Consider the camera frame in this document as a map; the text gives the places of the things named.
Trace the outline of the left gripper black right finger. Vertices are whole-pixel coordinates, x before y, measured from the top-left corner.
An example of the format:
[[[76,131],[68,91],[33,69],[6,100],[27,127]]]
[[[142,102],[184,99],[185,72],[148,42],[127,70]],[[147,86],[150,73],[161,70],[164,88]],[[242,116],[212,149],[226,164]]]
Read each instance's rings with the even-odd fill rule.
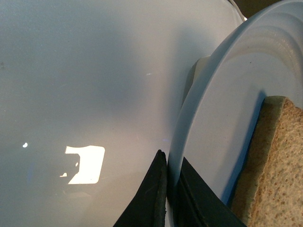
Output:
[[[244,227],[186,158],[178,181],[174,220],[178,227]]]

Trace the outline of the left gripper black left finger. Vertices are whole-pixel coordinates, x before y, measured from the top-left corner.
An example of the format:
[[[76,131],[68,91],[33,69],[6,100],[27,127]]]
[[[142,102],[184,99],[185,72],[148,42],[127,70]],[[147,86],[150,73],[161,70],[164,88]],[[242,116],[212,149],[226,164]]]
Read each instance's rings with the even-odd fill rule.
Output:
[[[165,226],[167,162],[158,150],[137,193],[114,224],[115,227]]]

